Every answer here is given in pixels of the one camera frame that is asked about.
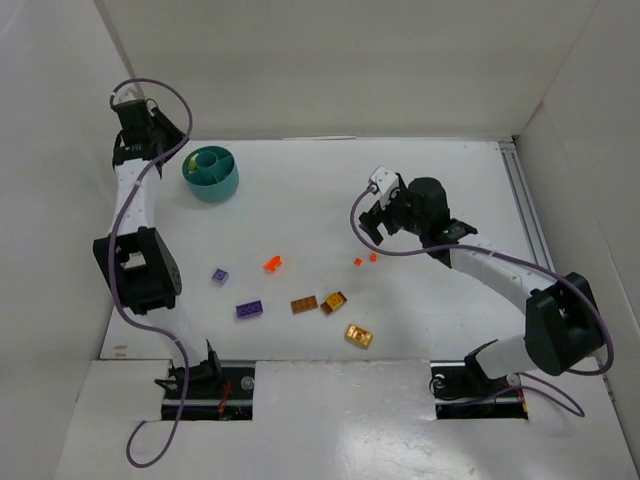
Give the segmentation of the light green lego piece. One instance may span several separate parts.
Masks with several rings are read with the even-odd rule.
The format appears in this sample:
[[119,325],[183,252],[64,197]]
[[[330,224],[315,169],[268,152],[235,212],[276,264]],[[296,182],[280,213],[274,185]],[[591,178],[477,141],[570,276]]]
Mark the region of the light green lego piece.
[[197,159],[199,157],[199,153],[194,152],[187,159],[187,174],[195,173],[199,170],[199,166],[197,163]]

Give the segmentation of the orange translucent lego brick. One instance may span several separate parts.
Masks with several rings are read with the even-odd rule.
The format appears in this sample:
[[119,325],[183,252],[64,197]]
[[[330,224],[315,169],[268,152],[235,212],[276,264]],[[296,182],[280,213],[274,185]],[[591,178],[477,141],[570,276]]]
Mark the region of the orange translucent lego brick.
[[331,315],[336,310],[340,309],[346,302],[346,296],[342,292],[337,291],[329,294],[325,301],[320,305],[320,308],[326,315]]

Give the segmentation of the yellow lego brick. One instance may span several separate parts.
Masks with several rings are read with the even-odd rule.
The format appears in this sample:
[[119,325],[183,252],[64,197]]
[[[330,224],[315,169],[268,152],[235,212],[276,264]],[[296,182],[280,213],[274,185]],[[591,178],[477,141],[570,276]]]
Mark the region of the yellow lego brick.
[[373,334],[355,324],[350,324],[344,334],[345,340],[362,349],[368,349],[373,341]]

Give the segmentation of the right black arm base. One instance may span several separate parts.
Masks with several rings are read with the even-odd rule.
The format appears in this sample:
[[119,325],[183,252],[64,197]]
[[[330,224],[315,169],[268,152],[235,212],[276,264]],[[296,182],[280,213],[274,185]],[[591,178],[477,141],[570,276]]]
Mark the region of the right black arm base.
[[487,342],[463,360],[437,360],[430,364],[429,391],[435,399],[438,420],[528,419],[521,389],[507,376],[489,379],[481,370],[477,354],[496,343]]

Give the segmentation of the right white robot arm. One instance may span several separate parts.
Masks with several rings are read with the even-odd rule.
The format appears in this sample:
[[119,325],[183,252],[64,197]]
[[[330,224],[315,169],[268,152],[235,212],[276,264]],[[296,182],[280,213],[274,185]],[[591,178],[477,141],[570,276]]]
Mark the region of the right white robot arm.
[[584,358],[600,348],[613,349],[584,277],[561,276],[501,252],[475,227],[452,217],[438,180],[406,183],[400,174],[378,167],[365,192],[377,201],[367,211],[350,213],[352,230],[363,244],[379,252],[384,235],[411,233],[420,242],[419,254],[480,281],[523,314],[522,333],[491,340],[466,356],[472,377],[497,379],[532,370],[577,374],[575,366]]

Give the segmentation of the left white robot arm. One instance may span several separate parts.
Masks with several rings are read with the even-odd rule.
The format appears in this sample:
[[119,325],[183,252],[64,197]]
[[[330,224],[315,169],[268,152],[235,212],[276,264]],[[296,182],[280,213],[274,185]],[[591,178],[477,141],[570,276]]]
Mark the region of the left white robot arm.
[[211,399],[222,391],[222,368],[179,299],[181,273],[154,221],[162,168],[153,161],[184,134],[143,99],[113,110],[121,124],[113,148],[116,211],[108,234],[93,243],[94,257],[107,284],[116,287],[121,309],[163,336],[171,350],[172,366],[157,385],[172,400]]

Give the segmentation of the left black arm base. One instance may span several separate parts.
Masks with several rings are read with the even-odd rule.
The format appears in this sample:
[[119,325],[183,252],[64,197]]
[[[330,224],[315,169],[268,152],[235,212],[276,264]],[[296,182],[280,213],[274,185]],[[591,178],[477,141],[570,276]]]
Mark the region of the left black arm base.
[[184,421],[250,421],[256,364],[254,362],[221,361],[207,342],[207,357],[189,369],[189,382],[184,387],[185,368],[171,365],[164,379],[154,383],[163,390],[161,418],[175,420],[183,390]]

